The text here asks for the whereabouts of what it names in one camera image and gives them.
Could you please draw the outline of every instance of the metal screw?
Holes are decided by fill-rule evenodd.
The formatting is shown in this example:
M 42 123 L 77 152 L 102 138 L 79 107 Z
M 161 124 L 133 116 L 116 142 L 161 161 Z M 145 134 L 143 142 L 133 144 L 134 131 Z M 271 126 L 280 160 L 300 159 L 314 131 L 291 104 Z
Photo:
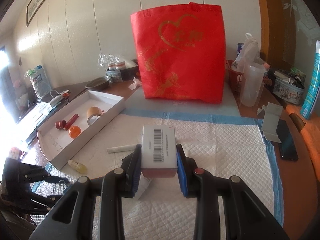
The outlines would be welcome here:
M 115 174 L 122 174 L 124 172 L 124 170 L 122 169 L 122 168 L 116 168 L 115 170 L 114 170 L 114 173 Z
M 79 181 L 80 183 L 85 183 L 85 182 L 87 182 L 87 180 L 88 180 L 88 177 L 87 177 L 87 176 L 81 176 L 81 177 L 78 179 L 78 181 Z
M 231 177 L 231 181 L 234 183 L 239 183 L 240 182 L 240 178 L 238 176 L 232 176 Z
M 196 169 L 195 169 L 195 174 L 199 174 L 199 175 L 204 174 L 204 169 L 202 169 L 202 168 L 196 168 Z

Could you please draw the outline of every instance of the black smartphone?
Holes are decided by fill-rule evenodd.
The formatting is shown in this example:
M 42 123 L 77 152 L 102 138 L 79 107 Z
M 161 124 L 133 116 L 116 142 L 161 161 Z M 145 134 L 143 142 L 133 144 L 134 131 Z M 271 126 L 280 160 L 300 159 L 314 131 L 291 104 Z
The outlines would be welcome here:
M 292 135 L 289 131 L 287 122 L 285 120 L 279 120 L 277 127 L 277 134 L 282 143 L 279 143 L 280 156 L 284 160 L 297 161 L 298 154 Z

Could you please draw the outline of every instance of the white quilted pad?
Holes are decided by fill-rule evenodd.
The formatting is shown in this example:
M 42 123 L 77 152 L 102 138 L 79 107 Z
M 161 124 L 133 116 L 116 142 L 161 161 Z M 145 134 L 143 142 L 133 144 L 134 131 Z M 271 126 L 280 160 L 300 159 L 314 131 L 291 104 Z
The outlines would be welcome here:
M 276 219 L 283 224 L 282 185 L 273 146 L 265 141 L 257 120 L 217 115 L 152 112 L 126 109 L 73 158 L 88 168 L 87 176 L 104 176 L 121 166 L 130 152 L 108 154 L 106 148 L 141 143 L 145 124 L 174 125 L 177 144 L 190 150 L 198 167 L 213 175 L 240 176 L 260 198 Z M 52 175 L 75 181 L 80 174 L 65 166 L 62 171 L 46 166 Z M 41 195 L 61 193 L 61 185 L 40 183 L 33 186 Z M 192 239 L 196 199 L 185 199 L 177 175 L 153 179 L 140 199 L 123 199 L 126 239 Z M 224 231 L 223 205 L 220 201 L 221 230 Z M 94 218 L 93 237 L 97 239 L 98 213 Z

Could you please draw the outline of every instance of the transparent plastic cup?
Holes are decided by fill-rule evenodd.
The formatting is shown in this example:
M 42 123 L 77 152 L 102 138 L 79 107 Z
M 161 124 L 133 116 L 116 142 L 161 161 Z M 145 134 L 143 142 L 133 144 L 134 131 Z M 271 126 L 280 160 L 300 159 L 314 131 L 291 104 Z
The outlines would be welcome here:
M 266 69 L 263 65 L 257 63 L 245 64 L 242 87 L 240 93 L 240 102 L 245 106 L 254 106 L 260 99 L 263 89 L 263 76 Z

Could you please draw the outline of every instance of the blue can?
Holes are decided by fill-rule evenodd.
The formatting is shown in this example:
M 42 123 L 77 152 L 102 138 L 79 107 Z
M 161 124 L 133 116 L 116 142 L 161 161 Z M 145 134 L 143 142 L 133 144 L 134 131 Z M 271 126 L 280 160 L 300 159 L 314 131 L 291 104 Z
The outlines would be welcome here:
M 242 47 L 243 47 L 243 43 L 238 43 L 237 56 L 240 54 Z

